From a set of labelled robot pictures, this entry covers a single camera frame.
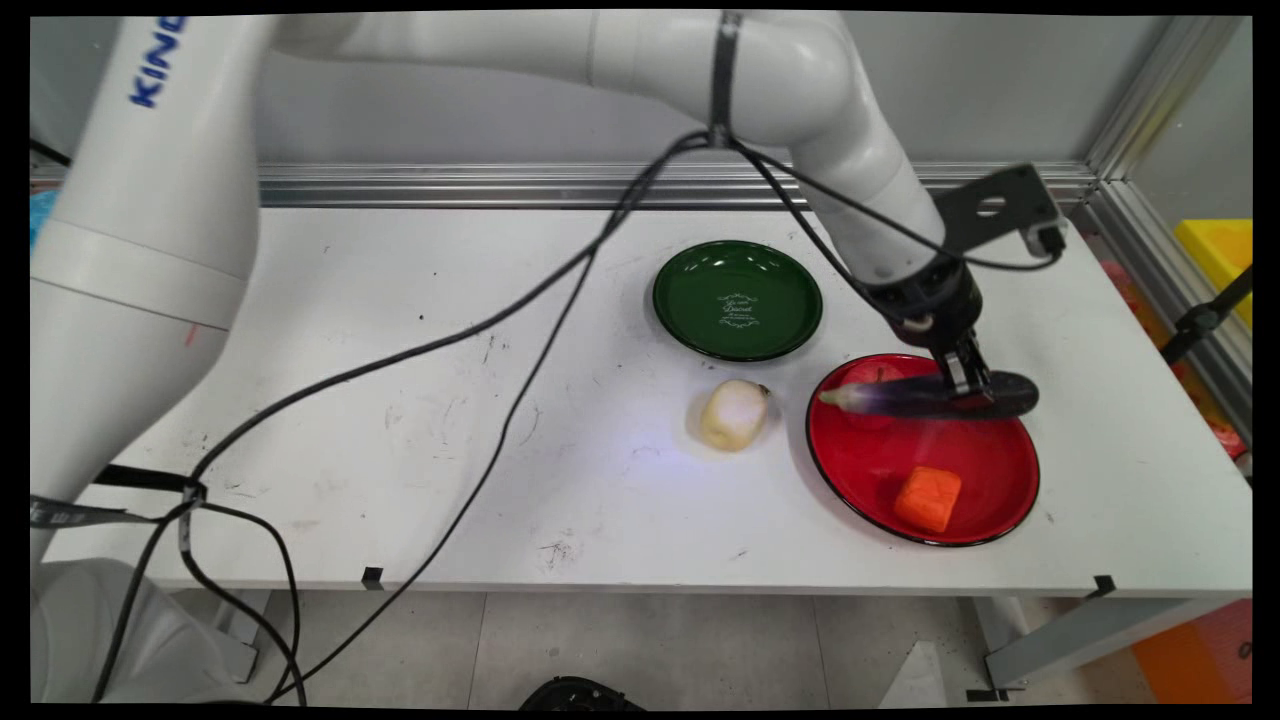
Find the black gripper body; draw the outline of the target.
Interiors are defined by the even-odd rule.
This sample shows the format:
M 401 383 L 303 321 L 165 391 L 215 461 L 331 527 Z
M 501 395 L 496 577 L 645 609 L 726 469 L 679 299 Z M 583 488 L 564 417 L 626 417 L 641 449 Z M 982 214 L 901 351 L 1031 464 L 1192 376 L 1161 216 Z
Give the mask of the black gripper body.
M 918 273 L 867 288 L 873 306 L 904 343 L 951 354 L 977 341 L 984 300 L 968 265 L 936 259 Z

